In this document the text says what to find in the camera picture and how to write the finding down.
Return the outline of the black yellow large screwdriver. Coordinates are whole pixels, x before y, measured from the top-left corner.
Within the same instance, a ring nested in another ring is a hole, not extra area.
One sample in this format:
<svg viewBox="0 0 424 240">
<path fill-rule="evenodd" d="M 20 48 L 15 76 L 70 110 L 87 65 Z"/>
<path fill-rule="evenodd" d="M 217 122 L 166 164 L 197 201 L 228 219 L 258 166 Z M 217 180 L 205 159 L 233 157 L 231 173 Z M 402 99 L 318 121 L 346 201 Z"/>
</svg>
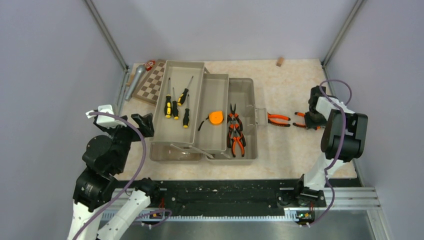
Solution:
<svg viewBox="0 0 424 240">
<path fill-rule="evenodd" d="M 165 97 L 164 115 L 167 119 L 172 116 L 171 78 L 167 81 L 167 95 Z"/>
</svg>

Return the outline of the large orange combination pliers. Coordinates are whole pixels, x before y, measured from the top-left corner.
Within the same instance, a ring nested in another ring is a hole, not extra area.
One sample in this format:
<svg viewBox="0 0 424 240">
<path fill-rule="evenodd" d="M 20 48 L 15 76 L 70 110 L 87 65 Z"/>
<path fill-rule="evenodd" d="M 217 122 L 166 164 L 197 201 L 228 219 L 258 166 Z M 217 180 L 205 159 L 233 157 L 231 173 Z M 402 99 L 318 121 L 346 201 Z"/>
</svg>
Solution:
<svg viewBox="0 0 424 240">
<path fill-rule="evenodd" d="M 267 123 L 278 127 L 290 127 L 290 117 L 281 114 L 267 113 Z"/>
</svg>

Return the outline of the black yellow small screwdriver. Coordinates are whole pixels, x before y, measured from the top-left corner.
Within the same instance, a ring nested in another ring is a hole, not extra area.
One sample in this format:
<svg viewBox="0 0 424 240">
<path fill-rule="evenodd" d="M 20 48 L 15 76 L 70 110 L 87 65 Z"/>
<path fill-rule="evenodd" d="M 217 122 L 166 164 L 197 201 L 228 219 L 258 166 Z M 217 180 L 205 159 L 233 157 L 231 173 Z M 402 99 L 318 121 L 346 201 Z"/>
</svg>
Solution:
<svg viewBox="0 0 424 240">
<path fill-rule="evenodd" d="M 178 105 L 178 106 L 182 106 L 182 105 L 185 103 L 186 98 L 187 98 L 187 96 L 188 96 L 189 87 L 190 87 L 190 85 L 191 85 L 191 83 L 192 83 L 192 81 L 193 81 L 193 78 L 194 78 L 194 76 L 192 75 L 192 76 L 191 76 L 191 78 L 190 78 L 190 81 L 189 81 L 189 82 L 188 82 L 188 84 L 187 84 L 187 86 L 184 88 L 183 92 L 182 92 L 182 93 L 181 93 L 181 95 L 179 96 L 179 98 L 178 98 L 178 100 L 177 100 L 177 105 Z"/>
</svg>

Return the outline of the translucent beige tool box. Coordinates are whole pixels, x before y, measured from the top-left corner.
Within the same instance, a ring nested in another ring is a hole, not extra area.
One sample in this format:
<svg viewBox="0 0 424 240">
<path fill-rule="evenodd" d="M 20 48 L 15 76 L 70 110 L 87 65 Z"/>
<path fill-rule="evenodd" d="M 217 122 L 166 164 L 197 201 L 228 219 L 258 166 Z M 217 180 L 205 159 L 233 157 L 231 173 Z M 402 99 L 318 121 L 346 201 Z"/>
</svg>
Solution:
<svg viewBox="0 0 424 240">
<path fill-rule="evenodd" d="M 172 87 L 180 94 L 189 87 L 188 128 L 183 128 L 181 119 L 166 118 L 164 109 L 170 78 Z M 227 147 L 230 122 L 225 119 L 219 125 L 206 120 L 210 112 L 223 111 L 224 118 L 230 113 L 230 104 L 236 104 L 236 113 L 243 124 L 246 141 L 245 157 L 237 147 L 236 157 Z M 150 158 L 153 161 L 198 161 L 206 157 L 210 162 L 227 165 L 250 164 L 258 158 L 258 126 L 265 125 L 267 113 L 257 108 L 254 82 L 251 78 L 232 78 L 228 74 L 208 73 L 203 62 L 168 60 L 165 63 L 160 93 L 153 115 L 154 136 L 150 140 Z"/>
</svg>

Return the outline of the orange tape measure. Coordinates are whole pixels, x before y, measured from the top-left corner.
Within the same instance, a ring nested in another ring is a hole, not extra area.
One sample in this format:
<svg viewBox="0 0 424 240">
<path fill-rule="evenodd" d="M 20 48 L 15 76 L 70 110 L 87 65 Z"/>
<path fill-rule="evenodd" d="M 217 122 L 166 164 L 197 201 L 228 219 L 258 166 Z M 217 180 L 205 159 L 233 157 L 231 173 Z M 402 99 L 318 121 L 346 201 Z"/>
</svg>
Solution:
<svg viewBox="0 0 424 240">
<path fill-rule="evenodd" d="M 224 121 L 224 113 L 223 111 L 210 112 L 208 116 L 200 123 L 199 127 L 197 128 L 198 131 L 201 130 L 206 120 L 209 120 L 209 122 L 214 126 L 220 125 Z"/>
</svg>

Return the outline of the small orange needle-nose pliers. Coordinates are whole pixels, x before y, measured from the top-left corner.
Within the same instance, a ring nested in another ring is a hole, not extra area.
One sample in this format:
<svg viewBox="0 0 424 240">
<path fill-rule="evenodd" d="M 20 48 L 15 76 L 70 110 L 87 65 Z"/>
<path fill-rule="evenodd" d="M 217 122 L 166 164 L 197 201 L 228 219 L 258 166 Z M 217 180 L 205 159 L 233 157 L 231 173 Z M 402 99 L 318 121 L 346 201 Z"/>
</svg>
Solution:
<svg viewBox="0 0 424 240">
<path fill-rule="evenodd" d="M 237 148 L 239 148 L 239 151 L 241 153 L 241 157 L 245 157 L 245 146 L 246 146 L 246 140 L 242 133 L 239 133 L 238 130 L 234 130 L 232 138 L 231 138 L 231 154 L 235 158 L 237 155 Z"/>
</svg>

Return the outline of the orange long-nose pliers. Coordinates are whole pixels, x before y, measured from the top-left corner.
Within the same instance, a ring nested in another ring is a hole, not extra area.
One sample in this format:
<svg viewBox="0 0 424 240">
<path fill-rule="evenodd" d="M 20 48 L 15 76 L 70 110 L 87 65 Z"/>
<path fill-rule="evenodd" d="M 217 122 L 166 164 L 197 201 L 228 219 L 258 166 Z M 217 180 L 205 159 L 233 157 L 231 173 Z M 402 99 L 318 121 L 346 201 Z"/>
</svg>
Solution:
<svg viewBox="0 0 424 240">
<path fill-rule="evenodd" d="M 243 128 L 244 128 L 243 127 L 243 123 L 242 123 L 239 115 L 237 114 L 236 109 L 237 109 L 237 104 L 235 103 L 233 105 L 231 103 L 230 104 L 230 113 L 227 115 L 227 123 L 229 123 L 230 121 L 235 120 L 238 123 L 238 125 L 240 127 L 240 130 L 243 131 Z"/>
</svg>

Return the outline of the orange black end pliers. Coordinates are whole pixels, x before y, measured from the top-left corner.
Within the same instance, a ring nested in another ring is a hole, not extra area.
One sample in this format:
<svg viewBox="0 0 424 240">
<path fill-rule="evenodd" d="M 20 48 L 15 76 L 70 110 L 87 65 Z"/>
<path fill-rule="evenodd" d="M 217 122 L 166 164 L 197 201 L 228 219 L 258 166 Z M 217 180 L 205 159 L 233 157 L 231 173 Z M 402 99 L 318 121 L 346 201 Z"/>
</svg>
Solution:
<svg viewBox="0 0 424 240">
<path fill-rule="evenodd" d="M 240 135 L 241 143 L 242 143 L 243 147 L 245 147 L 246 146 L 246 140 L 245 140 L 245 137 L 242 133 L 241 127 L 238 123 L 230 124 L 230 126 L 228 127 L 228 133 L 227 133 L 227 137 L 226 137 L 227 147 L 230 148 L 232 146 L 231 138 L 232 138 L 232 133 L 234 132 L 234 130 Z"/>
</svg>

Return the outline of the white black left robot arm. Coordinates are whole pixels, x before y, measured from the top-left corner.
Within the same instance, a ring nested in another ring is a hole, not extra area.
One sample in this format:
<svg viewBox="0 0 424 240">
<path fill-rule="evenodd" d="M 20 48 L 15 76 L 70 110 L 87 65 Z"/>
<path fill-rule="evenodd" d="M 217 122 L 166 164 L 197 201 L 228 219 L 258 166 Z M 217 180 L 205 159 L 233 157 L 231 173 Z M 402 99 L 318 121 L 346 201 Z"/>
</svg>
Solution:
<svg viewBox="0 0 424 240">
<path fill-rule="evenodd" d="M 138 127 L 130 124 L 127 116 L 118 117 L 110 110 L 92 110 L 86 115 L 89 119 L 93 118 L 93 124 L 105 134 L 93 137 L 82 155 L 86 168 L 76 180 L 72 222 L 67 238 L 118 240 L 145 208 L 160 202 L 159 184 L 143 178 L 135 184 L 121 209 L 104 228 L 99 229 L 101 214 L 119 198 L 113 195 L 119 185 L 115 175 L 124 171 L 131 144 L 140 141 L 145 147 L 145 139 L 154 135 L 153 115 L 132 114 L 131 118 Z"/>
</svg>

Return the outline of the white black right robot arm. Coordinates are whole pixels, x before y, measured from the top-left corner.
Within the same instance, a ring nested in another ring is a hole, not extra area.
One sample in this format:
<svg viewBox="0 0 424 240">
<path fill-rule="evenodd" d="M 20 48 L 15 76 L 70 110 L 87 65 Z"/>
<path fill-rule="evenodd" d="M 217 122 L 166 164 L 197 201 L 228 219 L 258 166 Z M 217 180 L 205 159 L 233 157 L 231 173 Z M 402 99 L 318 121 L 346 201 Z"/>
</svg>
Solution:
<svg viewBox="0 0 424 240">
<path fill-rule="evenodd" d="M 324 130 L 321 155 L 313 167 L 301 176 L 293 192 L 299 206 L 307 206 L 320 198 L 320 192 L 329 178 L 342 166 L 358 159 L 364 151 L 368 116 L 347 108 L 326 87 L 315 86 L 310 91 L 309 111 L 304 114 L 304 128 Z"/>
</svg>

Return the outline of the black yellow medium screwdriver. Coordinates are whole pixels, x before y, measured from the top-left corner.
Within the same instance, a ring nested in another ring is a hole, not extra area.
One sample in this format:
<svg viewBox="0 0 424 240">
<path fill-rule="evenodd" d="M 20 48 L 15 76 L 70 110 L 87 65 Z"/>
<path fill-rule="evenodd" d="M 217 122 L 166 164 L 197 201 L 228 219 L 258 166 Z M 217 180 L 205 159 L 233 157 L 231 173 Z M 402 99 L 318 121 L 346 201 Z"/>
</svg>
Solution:
<svg viewBox="0 0 424 240">
<path fill-rule="evenodd" d="M 172 87 L 172 116 L 174 120 L 178 120 L 179 117 L 179 110 L 178 110 L 178 102 L 175 94 L 175 88 Z"/>
</svg>

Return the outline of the wooden chessboard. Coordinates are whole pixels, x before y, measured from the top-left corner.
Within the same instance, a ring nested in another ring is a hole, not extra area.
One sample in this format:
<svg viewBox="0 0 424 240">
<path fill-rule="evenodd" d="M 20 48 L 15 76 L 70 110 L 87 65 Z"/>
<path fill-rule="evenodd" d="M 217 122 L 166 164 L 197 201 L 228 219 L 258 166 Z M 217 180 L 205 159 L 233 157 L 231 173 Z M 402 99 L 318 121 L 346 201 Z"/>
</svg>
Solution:
<svg viewBox="0 0 424 240">
<path fill-rule="evenodd" d="M 156 105 L 159 99 L 166 61 L 158 59 L 150 70 L 142 75 L 132 97 Z"/>
</svg>

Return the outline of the black yellow long screwdriver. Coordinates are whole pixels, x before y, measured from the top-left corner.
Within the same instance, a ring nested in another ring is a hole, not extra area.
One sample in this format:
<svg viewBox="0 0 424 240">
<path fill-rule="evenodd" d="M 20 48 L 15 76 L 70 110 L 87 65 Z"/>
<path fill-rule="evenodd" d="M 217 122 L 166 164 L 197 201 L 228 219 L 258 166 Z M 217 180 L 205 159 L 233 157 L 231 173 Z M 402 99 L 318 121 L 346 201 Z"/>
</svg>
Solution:
<svg viewBox="0 0 424 240">
<path fill-rule="evenodd" d="M 190 125 L 190 95 L 187 95 L 186 98 L 186 108 L 183 116 L 183 128 L 188 129 Z"/>
</svg>

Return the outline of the red small snack packet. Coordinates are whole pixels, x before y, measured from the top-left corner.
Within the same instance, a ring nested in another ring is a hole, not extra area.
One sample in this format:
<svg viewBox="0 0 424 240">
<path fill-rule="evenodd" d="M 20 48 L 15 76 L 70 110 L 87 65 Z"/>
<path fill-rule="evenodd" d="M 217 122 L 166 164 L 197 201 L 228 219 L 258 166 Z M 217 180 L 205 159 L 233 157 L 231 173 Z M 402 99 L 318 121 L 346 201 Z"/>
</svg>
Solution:
<svg viewBox="0 0 424 240">
<path fill-rule="evenodd" d="M 143 64 L 146 71 L 150 71 L 156 64 L 155 60 L 149 60 Z"/>
</svg>

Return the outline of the small wooden block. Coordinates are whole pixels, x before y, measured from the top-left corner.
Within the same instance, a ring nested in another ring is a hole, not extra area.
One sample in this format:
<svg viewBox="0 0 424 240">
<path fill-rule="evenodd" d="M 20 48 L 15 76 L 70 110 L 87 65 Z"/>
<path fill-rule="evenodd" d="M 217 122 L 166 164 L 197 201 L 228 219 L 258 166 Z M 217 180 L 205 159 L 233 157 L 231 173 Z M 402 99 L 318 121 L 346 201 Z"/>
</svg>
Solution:
<svg viewBox="0 0 424 240">
<path fill-rule="evenodd" d="M 276 62 L 276 66 L 277 67 L 281 67 L 284 63 L 285 58 L 284 57 L 279 57 L 277 62 Z"/>
</svg>

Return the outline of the aluminium frame rail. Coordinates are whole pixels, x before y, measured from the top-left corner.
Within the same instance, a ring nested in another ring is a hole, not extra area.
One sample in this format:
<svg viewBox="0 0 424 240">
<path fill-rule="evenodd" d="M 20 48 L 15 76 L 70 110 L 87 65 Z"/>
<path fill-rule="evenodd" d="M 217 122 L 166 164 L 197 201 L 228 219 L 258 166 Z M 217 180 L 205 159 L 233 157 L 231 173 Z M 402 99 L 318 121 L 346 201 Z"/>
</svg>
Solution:
<svg viewBox="0 0 424 240">
<path fill-rule="evenodd" d="M 224 188 L 163 188 L 141 212 L 171 210 L 170 221 L 299 221 L 313 220 L 319 212 L 375 210 L 381 207 L 371 187 L 325 188 L 317 198 L 295 197 L 292 188 L 228 185 Z"/>
</svg>

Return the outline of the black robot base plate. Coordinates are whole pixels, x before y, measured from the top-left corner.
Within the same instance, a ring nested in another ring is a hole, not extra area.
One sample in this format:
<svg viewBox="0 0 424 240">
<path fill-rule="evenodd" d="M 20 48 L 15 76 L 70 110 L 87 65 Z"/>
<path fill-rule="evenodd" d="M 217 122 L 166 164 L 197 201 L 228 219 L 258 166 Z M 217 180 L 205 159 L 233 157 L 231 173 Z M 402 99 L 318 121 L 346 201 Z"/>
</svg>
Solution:
<svg viewBox="0 0 424 240">
<path fill-rule="evenodd" d="M 284 207 L 299 207 L 298 179 L 157 180 L 159 192 L 150 208 L 165 208 L 174 217 L 282 216 Z"/>
</svg>

